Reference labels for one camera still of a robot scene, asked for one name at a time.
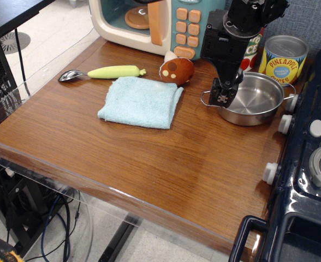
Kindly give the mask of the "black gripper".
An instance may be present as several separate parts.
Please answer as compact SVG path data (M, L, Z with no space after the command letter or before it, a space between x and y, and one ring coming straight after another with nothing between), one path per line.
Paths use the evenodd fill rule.
M254 34L254 14L215 10L208 16L201 57L215 67L209 105L229 107L238 91L237 73Z

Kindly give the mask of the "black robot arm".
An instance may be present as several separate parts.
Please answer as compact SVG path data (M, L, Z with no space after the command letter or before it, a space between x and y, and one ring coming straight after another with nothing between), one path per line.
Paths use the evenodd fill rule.
M229 10L209 12L200 57L217 72L208 106L228 108L243 81L240 65L249 41L289 7L288 1L232 1Z

